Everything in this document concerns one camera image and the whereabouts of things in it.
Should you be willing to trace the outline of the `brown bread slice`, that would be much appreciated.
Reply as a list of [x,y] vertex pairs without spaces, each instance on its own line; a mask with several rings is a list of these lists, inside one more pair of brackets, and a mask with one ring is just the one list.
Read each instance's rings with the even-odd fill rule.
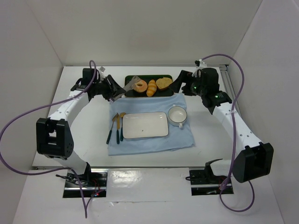
[[159,78],[156,81],[156,86],[159,90],[165,90],[172,84],[172,79],[168,77]]

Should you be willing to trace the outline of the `glazed bagel bread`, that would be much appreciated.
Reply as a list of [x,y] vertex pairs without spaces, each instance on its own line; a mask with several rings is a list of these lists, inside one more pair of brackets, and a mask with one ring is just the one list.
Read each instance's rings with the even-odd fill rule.
[[146,92],[147,88],[148,88],[148,84],[142,79],[133,85],[133,90],[135,90],[138,93]]

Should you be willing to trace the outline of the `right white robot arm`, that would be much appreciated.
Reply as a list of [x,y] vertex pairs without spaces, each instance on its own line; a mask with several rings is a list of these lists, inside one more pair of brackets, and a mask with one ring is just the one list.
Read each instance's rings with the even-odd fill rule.
[[196,61],[196,71],[182,70],[169,88],[187,96],[200,96],[202,103],[216,117],[233,141],[230,160],[217,159],[206,163],[209,176],[233,176],[243,183],[266,176],[271,171],[274,154],[270,143],[263,143],[243,121],[233,101],[220,90],[219,74],[215,68]]

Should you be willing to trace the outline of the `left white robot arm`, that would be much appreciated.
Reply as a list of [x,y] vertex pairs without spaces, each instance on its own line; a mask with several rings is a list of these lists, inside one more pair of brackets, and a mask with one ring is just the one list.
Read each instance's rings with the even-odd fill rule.
[[84,68],[82,77],[71,88],[62,105],[48,118],[39,118],[36,122],[37,152],[74,170],[81,181],[90,181],[92,172],[89,163],[74,151],[71,125],[95,96],[102,95],[113,103],[125,93],[111,75],[105,77],[101,70]]

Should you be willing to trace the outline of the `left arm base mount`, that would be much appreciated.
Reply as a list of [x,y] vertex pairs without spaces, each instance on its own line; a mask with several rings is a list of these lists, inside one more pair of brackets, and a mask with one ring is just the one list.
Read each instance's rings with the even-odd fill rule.
[[[91,196],[106,197],[107,193],[107,175],[108,170],[92,169],[92,174],[89,180],[83,179],[80,175],[80,182],[82,185],[82,191],[84,198],[90,198]],[[56,177],[64,180],[64,192],[63,198],[80,198],[79,183],[72,172],[68,172],[66,175],[58,175]]]

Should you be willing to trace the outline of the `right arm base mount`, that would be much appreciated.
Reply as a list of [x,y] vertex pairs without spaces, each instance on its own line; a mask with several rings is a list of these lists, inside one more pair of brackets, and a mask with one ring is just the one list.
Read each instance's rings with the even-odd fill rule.
[[191,185],[192,196],[219,195],[220,185],[226,176],[215,176],[208,168],[190,169],[185,178]]

